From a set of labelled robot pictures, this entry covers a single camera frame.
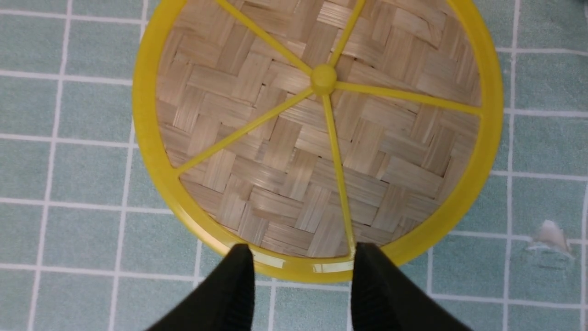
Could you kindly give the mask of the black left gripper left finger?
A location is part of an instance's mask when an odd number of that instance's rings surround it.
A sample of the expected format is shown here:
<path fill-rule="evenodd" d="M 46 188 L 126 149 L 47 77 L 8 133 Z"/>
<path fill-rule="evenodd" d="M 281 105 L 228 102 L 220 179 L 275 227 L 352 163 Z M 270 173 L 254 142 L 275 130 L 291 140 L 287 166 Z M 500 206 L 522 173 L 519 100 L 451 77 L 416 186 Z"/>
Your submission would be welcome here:
<path fill-rule="evenodd" d="M 234 245 L 218 266 L 150 331 L 250 331 L 255 272 L 246 244 Z"/>

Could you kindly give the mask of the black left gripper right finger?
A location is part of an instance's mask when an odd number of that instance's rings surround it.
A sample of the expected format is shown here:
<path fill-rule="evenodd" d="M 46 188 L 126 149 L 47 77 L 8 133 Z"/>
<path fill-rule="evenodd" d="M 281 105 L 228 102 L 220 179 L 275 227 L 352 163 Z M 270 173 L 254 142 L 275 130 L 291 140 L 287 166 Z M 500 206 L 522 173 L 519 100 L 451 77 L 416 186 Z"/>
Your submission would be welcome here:
<path fill-rule="evenodd" d="M 351 281 L 355 331 L 469 331 L 413 283 L 378 246 L 357 243 Z"/>

